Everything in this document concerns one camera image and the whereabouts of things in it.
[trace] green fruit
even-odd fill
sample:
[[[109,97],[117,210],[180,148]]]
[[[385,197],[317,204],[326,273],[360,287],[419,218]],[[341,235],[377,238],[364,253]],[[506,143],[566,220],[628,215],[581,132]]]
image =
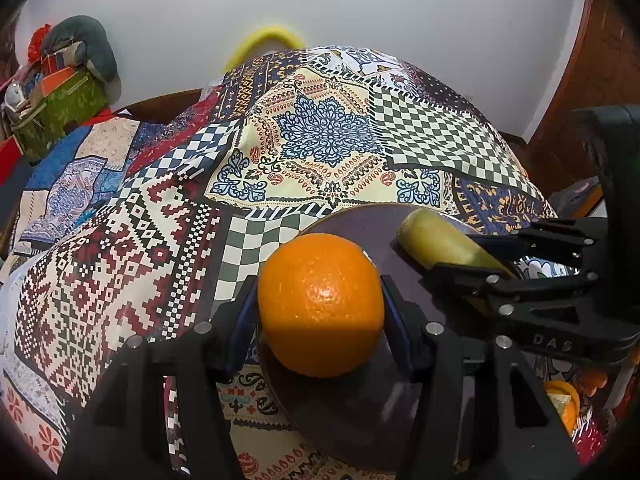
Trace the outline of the green fruit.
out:
[[[436,212],[425,207],[409,214],[398,229],[402,248],[430,269],[437,263],[487,267],[513,276],[503,264]]]

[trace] yellow curved object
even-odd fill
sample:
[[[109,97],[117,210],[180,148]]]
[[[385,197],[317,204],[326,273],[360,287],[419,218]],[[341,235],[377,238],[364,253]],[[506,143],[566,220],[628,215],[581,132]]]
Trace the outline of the yellow curved object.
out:
[[[305,44],[300,41],[299,37],[297,37],[293,32],[287,30],[284,27],[279,27],[277,25],[263,27],[259,30],[256,30],[241,43],[241,45],[236,49],[234,54],[231,56],[231,59],[229,59],[228,63],[226,64],[225,72],[229,72],[229,70],[232,70],[236,66],[244,63],[247,54],[249,54],[249,52],[251,52],[253,48],[261,44],[265,40],[277,40],[284,46],[292,49],[304,48],[305,46]]]

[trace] plate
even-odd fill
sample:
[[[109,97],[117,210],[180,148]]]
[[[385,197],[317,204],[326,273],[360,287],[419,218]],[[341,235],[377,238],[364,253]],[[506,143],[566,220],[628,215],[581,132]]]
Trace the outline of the plate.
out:
[[[460,335],[482,337],[484,318],[462,301],[434,301],[422,283],[420,267],[399,248],[396,231],[415,209],[418,206],[398,203],[357,206],[329,215],[300,234],[329,233],[351,240],[380,274],[393,277],[402,296],[417,303],[429,321],[446,324]],[[441,216],[465,234],[477,233],[455,218]],[[260,335],[258,358],[276,402],[318,449],[357,468],[398,470],[421,386],[407,383],[398,373],[384,335],[364,365],[331,379],[285,368]]]

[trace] red bag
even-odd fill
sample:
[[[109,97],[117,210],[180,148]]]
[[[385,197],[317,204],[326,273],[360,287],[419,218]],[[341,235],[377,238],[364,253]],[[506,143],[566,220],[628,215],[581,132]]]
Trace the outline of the red bag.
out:
[[[51,25],[46,23],[43,27],[40,27],[33,33],[27,49],[27,59],[29,60],[29,63],[33,63],[40,59],[40,45],[42,44],[44,37],[47,35],[47,32],[50,30]]]

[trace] blue floral motif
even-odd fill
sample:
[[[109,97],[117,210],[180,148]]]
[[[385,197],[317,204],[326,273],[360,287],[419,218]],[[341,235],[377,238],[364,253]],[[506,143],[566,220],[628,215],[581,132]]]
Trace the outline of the blue floral motif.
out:
[[[408,170],[397,180],[398,202],[428,204],[440,207],[440,175],[438,170]]]
[[[218,172],[216,181],[211,187],[212,192],[220,195],[229,195],[238,200],[260,202],[266,195],[266,182],[248,182],[247,179],[257,179],[257,175],[249,171],[244,177],[242,174],[249,166],[249,159],[242,156],[237,148],[233,150],[228,162]]]
[[[283,157],[313,155],[316,162],[335,168],[352,152],[383,154],[368,118],[347,113],[335,97],[316,104],[299,94],[294,108],[295,113],[287,111],[274,117],[282,137],[288,141],[282,149]]]

